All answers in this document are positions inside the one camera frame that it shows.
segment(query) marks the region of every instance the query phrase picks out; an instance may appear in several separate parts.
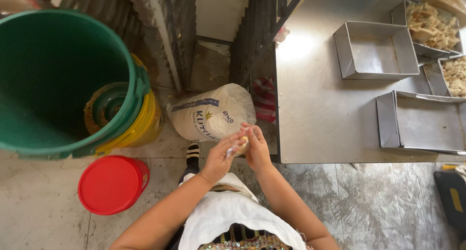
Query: foot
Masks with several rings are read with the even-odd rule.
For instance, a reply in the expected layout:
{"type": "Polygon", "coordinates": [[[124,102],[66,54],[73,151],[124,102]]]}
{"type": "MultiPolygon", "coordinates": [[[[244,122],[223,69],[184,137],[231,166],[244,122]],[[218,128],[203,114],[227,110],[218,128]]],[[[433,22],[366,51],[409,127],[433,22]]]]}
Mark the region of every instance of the foot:
{"type": "Polygon", "coordinates": [[[199,159],[199,145],[197,143],[192,143],[189,145],[188,150],[186,151],[186,159],[196,157],[199,159]]]}

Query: sequined garment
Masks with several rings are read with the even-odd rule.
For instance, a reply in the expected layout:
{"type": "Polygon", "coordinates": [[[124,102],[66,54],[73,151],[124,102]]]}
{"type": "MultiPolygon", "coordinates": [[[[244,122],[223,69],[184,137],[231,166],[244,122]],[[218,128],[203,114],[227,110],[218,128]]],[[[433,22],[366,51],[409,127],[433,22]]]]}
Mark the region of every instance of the sequined garment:
{"type": "Polygon", "coordinates": [[[276,235],[265,230],[251,230],[234,223],[228,232],[201,245],[198,250],[293,250],[293,247],[287,246],[276,235]]]}

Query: white flour bag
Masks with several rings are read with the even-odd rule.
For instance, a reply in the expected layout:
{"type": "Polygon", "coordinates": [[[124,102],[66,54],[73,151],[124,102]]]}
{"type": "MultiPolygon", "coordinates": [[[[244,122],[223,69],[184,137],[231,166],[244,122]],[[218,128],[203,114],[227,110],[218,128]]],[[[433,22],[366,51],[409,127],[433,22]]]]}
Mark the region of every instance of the white flour bag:
{"type": "Polygon", "coordinates": [[[178,134],[196,142],[220,140],[239,131],[241,122],[256,123],[251,95],[237,84],[169,104],[167,114],[178,134]]]}

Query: green bucket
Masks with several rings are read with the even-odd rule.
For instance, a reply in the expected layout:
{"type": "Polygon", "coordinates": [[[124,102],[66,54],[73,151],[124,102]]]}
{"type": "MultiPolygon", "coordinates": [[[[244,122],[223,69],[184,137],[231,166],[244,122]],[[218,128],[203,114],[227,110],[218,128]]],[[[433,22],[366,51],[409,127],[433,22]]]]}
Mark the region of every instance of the green bucket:
{"type": "Polygon", "coordinates": [[[143,65],[88,15],[53,9],[0,20],[0,149],[38,159],[92,155],[131,126],[149,91],[143,65]],[[108,123],[90,134],[86,104],[121,82],[127,92],[113,102],[119,110],[106,112],[108,123]]]}

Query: woman's left hand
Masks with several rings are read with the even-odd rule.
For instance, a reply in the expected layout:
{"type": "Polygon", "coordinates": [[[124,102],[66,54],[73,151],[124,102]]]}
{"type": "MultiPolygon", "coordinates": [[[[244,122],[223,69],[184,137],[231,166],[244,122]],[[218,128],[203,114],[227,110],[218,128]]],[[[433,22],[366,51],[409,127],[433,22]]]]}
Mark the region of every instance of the woman's left hand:
{"type": "Polygon", "coordinates": [[[246,143],[245,139],[240,140],[244,135],[245,132],[227,135],[222,138],[215,147],[210,149],[206,166],[204,166],[200,173],[209,184],[213,186],[230,171],[234,155],[238,151],[238,147],[235,145],[243,145],[246,143]]]}

